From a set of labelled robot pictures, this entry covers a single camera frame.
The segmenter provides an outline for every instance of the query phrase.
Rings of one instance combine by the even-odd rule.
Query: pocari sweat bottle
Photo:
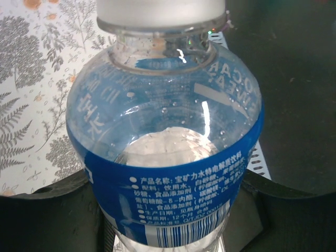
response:
[[[208,41],[224,0],[97,0],[117,35],[69,93],[67,130],[129,251],[215,251],[263,124],[257,80]]]

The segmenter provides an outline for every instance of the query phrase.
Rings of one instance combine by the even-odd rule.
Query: blue label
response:
[[[179,76],[131,75],[97,64],[78,77],[68,98],[69,138],[98,203],[125,236],[149,246],[183,246],[212,232],[229,211],[264,108],[254,77],[228,56]],[[169,60],[139,61],[138,67],[166,68],[174,63]],[[114,163],[130,142],[174,126],[206,135],[219,153],[174,167]]]
[[[110,221],[122,234],[150,246],[169,247],[159,243],[164,235],[146,232],[147,225],[178,226],[204,220],[216,213],[215,225],[196,238],[177,239],[176,246],[195,242],[213,231],[227,214],[226,202],[233,203],[244,171],[261,132],[264,110],[253,128],[236,144],[209,158],[168,168],[139,168],[107,161],[88,152],[68,129],[76,150],[85,156],[86,172],[94,194]],[[177,237],[182,230],[178,229]]]

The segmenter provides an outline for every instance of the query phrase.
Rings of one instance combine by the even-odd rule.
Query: clear liquid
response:
[[[183,127],[146,134],[128,145],[115,162],[138,167],[167,167],[195,162],[218,152],[205,136]]]
[[[195,162],[218,153],[216,146],[205,136],[183,127],[166,128],[161,132],[143,135],[128,145],[115,162],[138,167],[167,167]],[[194,243],[176,248],[149,247],[121,235],[121,252],[217,252],[218,238],[224,222],[210,234]]]

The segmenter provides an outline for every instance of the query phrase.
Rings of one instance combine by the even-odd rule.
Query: bottle cap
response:
[[[224,16],[225,0],[97,0],[97,14],[103,30],[192,27]]]

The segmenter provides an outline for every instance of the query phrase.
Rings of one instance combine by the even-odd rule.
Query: fern pattern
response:
[[[92,41],[91,48],[95,50],[103,50],[112,45],[113,45],[113,41],[111,39],[111,36],[108,36],[107,42],[106,42],[105,37],[98,34],[96,39]]]
[[[68,90],[65,90],[67,83],[64,80],[59,80],[56,83],[57,90],[59,92],[58,96],[53,97],[53,102],[56,105],[55,107],[51,107],[48,111],[52,114],[52,127],[50,123],[47,121],[43,121],[43,127],[45,129],[45,142],[44,144],[36,151],[41,150],[44,145],[48,142],[53,134],[57,134],[60,129],[62,129],[65,125],[65,102],[68,95]]]
[[[67,137],[66,100],[84,64],[114,36],[98,28],[96,0],[0,7],[0,195],[12,196],[81,169]]]
[[[11,108],[19,100],[19,98],[14,98],[2,104],[10,94],[10,92],[0,94],[0,132],[2,133],[0,136],[0,175],[1,171],[8,167],[24,164],[24,161],[18,161],[14,159],[14,157],[27,152],[34,147],[34,145],[28,147],[16,147],[17,143],[26,135],[32,122],[30,121],[21,129],[15,129],[19,124],[23,111],[28,105],[22,105],[10,112]]]

